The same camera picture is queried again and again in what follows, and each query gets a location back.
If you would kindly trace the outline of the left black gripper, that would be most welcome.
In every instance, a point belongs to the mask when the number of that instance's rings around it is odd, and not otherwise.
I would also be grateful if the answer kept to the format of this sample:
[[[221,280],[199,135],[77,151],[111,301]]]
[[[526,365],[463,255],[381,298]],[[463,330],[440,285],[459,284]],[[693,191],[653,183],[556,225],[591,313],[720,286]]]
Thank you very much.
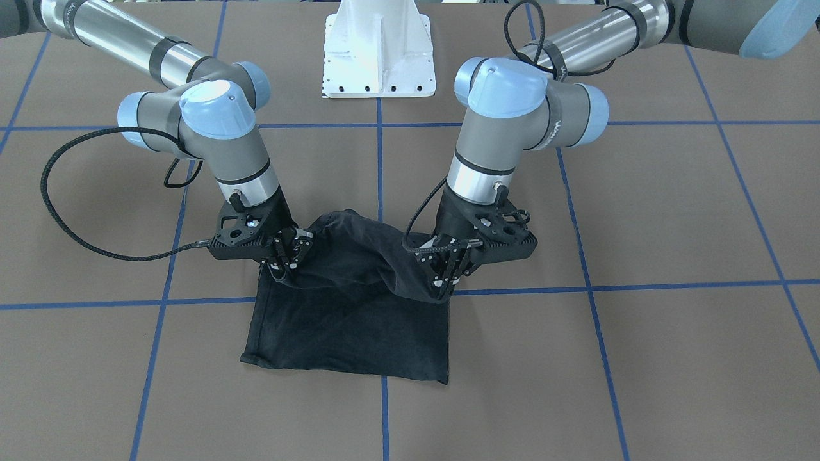
[[[501,191],[491,204],[474,204],[444,191],[432,234],[412,227],[434,196],[422,202],[402,236],[402,247],[421,263],[436,300],[451,295],[463,277],[484,264],[528,259],[538,241],[528,228],[530,213],[517,208]]]

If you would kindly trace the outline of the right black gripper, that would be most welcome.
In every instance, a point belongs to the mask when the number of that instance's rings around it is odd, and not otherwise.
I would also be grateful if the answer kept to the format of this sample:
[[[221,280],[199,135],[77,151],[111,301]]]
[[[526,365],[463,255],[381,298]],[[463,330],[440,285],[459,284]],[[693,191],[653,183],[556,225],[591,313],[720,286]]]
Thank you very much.
[[[314,234],[293,221],[284,193],[256,206],[244,205],[242,198],[240,192],[229,194],[208,250],[218,260],[255,260],[282,281],[304,262]]]

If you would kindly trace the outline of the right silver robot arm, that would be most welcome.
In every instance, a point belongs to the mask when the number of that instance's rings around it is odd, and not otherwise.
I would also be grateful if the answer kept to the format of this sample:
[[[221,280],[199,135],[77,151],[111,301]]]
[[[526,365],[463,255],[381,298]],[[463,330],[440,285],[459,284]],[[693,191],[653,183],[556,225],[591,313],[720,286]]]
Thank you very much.
[[[129,94],[119,105],[117,126],[81,135],[49,158],[39,188],[47,212],[64,233],[94,253],[127,259],[74,233],[58,215],[48,184],[68,149],[120,133],[138,148],[207,165],[224,196],[213,237],[149,255],[147,261],[207,248],[214,259],[254,260],[278,281],[298,268],[313,248],[313,234],[293,221],[259,131],[256,111],[269,102],[270,81],[258,65],[220,61],[106,1],[2,2],[3,38],[35,32],[103,51],[166,88]]]

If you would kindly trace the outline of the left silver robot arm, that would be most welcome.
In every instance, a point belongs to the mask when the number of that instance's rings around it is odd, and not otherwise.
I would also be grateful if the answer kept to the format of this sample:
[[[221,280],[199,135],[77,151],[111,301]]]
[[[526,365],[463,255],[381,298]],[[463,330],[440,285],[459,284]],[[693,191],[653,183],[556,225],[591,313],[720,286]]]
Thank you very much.
[[[814,26],[817,1],[609,1],[597,18],[508,56],[469,59],[454,81],[466,108],[430,239],[404,248],[425,270],[433,300],[479,266],[527,259],[537,239],[530,215],[509,201],[521,155],[594,142],[609,122],[597,87],[568,77],[606,71],[617,58],[658,44],[771,60]]]

